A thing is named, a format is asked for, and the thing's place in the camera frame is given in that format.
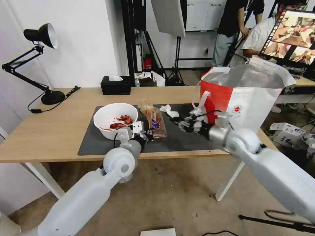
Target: shopping bag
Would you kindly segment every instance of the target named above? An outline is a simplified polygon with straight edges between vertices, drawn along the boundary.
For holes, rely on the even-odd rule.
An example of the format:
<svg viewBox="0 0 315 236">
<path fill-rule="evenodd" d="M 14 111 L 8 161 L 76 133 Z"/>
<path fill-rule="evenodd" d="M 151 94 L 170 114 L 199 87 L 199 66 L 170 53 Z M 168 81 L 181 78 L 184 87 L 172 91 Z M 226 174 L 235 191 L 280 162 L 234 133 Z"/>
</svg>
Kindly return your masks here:
<svg viewBox="0 0 315 236">
<path fill-rule="evenodd" d="M 215 110 L 227 112 L 234 128 L 257 132 L 282 89 L 295 84 L 283 67 L 260 58 L 234 68 L 211 68 L 201 77 L 200 97 L 204 98 L 208 123 L 215 123 Z"/>
</svg>

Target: black tissue box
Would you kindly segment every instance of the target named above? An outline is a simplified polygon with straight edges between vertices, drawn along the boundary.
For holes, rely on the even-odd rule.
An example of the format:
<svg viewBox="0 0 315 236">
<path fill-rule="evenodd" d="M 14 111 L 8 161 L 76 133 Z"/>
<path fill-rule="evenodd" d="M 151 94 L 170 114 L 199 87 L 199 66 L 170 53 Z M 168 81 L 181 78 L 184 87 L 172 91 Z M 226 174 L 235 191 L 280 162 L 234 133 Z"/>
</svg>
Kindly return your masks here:
<svg viewBox="0 0 315 236">
<path fill-rule="evenodd" d="M 126 95 L 130 94 L 131 86 L 128 83 L 129 76 L 121 76 L 122 81 L 110 81 L 108 76 L 104 76 L 101 88 L 104 95 Z"/>
</svg>

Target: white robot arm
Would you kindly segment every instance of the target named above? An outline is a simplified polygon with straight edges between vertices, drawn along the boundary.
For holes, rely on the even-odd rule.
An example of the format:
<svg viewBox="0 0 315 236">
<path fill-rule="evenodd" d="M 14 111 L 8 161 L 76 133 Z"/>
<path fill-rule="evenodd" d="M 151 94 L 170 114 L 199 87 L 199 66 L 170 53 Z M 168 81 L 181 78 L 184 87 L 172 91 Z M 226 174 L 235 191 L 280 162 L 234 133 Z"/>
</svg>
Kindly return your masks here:
<svg viewBox="0 0 315 236">
<path fill-rule="evenodd" d="M 118 134 L 121 145 L 106 154 L 103 167 L 85 174 L 53 205 L 38 227 L 21 236 L 74 236 L 105 204 L 111 189 L 131 178 L 145 141 L 141 134 L 129 140 L 130 130 L 125 128 Z"/>
<path fill-rule="evenodd" d="M 315 224 L 315 179 L 279 151 L 264 147 L 248 130 L 213 126 L 210 140 L 240 158 L 285 208 Z"/>
</svg>

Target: whiteboard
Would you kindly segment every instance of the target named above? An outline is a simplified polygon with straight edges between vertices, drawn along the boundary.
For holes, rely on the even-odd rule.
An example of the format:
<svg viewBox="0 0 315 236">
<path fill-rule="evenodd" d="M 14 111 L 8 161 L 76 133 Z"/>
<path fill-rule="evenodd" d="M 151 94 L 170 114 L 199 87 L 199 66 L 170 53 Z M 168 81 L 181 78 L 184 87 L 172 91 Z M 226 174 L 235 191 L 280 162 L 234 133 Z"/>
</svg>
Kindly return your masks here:
<svg viewBox="0 0 315 236">
<path fill-rule="evenodd" d="M 217 29 L 225 3 L 226 0 L 188 0 L 186 31 Z"/>
<path fill-rule="evenodd" d="M 180 0 L 151 0 L 151 4 L 160 32 L 185 37 Z"/>
</svg>

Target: lamp shade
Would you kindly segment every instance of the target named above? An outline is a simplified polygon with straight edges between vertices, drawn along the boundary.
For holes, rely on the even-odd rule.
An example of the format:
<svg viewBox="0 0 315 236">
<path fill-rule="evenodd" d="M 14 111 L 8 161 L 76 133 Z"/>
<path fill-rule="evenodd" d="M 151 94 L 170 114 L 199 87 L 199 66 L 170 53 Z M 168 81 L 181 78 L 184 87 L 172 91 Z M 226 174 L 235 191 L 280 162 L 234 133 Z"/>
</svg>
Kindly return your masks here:
<svg viewBox="0 0 315 236">
<path fill-rule="evenodd" d="M 48 47 L 57 49 L 58 41 L 55 30 L 50 23 L 42 25 L 37 29 L 26 29 L 23 32 L 25 38 L 32 42 L 43 42 Z"/>
</svg>

